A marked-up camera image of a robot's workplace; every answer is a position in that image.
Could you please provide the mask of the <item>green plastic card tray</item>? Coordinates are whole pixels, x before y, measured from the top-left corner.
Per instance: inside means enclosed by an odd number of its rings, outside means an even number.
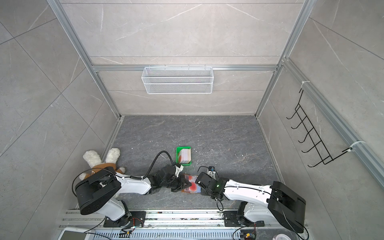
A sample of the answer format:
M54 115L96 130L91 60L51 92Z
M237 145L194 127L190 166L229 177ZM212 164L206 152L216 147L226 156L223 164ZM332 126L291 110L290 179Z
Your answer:
M177 164L182 166L190 166L192 163L192 151L191 147L177 147Z

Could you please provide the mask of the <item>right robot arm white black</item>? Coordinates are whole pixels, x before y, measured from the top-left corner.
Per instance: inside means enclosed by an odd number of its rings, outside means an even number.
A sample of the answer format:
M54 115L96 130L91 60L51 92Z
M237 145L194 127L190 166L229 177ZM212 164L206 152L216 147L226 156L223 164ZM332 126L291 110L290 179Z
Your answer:
M306 200L281 182L249 185L200 173L195 183L202 188L202 193L217 202L240 201L237 219L241 225L263 221L265 224L280 224L296 234L307 233Z

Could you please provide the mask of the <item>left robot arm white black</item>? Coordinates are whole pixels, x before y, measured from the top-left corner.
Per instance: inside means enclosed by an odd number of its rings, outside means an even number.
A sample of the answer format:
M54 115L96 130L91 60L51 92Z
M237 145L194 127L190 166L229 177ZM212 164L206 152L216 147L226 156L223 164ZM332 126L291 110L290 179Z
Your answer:
M118 201L120 194L151 195L161 188L179 192L192 184L182 174L180 164L167 165L156 174L136 177L120 174L112 167L98 168L98 172L76 184L74 191L81 215L99 213L113 221L128 213L127 205Z

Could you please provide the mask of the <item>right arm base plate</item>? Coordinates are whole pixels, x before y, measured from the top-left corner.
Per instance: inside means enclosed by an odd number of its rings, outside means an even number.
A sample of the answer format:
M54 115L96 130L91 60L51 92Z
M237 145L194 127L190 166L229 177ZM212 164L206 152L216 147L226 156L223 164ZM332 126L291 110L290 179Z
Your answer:
M264 227L264 221L251 222L237 211L223 211L225 227Z

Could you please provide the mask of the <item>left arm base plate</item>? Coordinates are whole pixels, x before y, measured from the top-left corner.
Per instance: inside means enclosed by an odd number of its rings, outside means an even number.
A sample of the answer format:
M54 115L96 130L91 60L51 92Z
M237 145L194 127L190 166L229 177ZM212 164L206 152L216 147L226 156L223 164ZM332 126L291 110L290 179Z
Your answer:
M122 218L116 221L112 221L106 218L104 221L104 228L132 228L142 227L146 219L146 211L133 211L130 212L130 216L124 215Z

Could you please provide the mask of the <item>brown leather card holder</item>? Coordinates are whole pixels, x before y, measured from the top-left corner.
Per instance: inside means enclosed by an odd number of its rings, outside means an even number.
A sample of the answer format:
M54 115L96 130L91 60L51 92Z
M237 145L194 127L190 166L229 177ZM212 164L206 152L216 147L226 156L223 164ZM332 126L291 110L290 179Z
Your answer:
M182 189L181 192L189 194L200 194L201 187L196 184L197 176L185 174L185 179L191 183L191 186L185 189Z

